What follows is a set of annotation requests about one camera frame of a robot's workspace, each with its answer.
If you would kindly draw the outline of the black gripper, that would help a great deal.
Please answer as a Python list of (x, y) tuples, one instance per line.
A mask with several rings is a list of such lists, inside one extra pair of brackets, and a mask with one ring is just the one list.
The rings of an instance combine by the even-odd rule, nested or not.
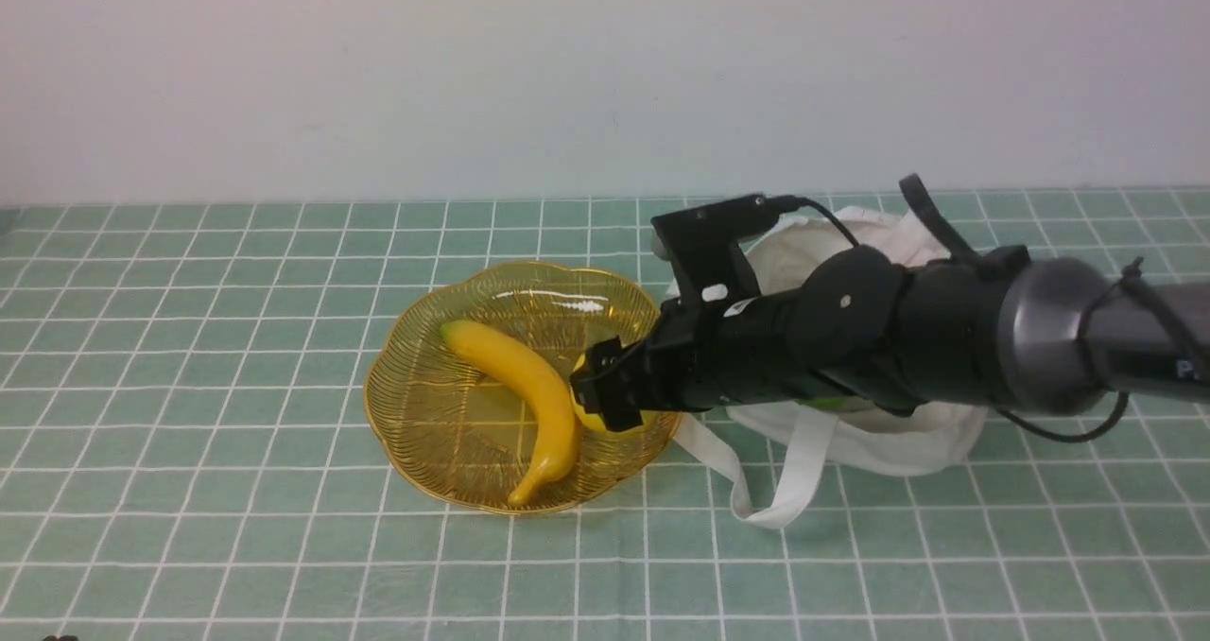
[(832, 395), (822, 373), (832, 350), (830, 293), (777, 293), (691, 306), (666, 298), (659, 318), (628, 358), (628, 400), (588, 373), (620, 366), (632, 343), (607, 337), (580, 356), (570, 386), (610, 431), (640, 423), (640, 409), (701, 412), (722, 405), (809, 402)]

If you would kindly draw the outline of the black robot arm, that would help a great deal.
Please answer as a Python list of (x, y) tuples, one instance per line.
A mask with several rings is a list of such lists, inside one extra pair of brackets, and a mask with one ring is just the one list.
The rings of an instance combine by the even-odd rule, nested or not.
[(985, 406), (1016, 423), (1085, 412), (1111, 392), (1205, 403), (1208, 283), (1153, 285), (1141, 266), (1111, 279), (1012, 246), (908, 267), (846, 248), (772, 295), (666, 301), (638, 342), (586, 352), (572, 400), (607, 431), (635, 428), (644, 411), (828, 397), (899, 417)]

